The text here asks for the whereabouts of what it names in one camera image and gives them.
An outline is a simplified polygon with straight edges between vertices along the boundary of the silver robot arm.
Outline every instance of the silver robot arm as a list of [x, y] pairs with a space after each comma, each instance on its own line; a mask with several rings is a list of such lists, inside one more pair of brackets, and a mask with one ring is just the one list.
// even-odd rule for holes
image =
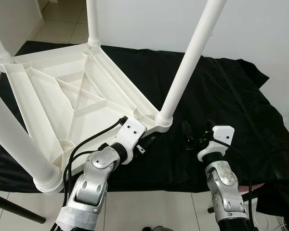
[[[208, 136], [228, 145], [231, 144], [234, 128], [214, 126]], [[207, 167], [207, 185], [211, 191], [216, 221], [223, 231], [250, 231], [249, 216], [245, 213], [244, 202], [238, 191], [238, 180], [227, 161], [223, 160], [226, 146], [212, 141], [197, 155], [198, 160]]]
[[107, 192], [107, 179], [120, 164], [133, 159], [133, 149], [146, 132], [137, 119], [129, 118], [110, 146], [91, 153], [77, 179], [66, 206], [56, 220], [63, 231], [93, 231]]

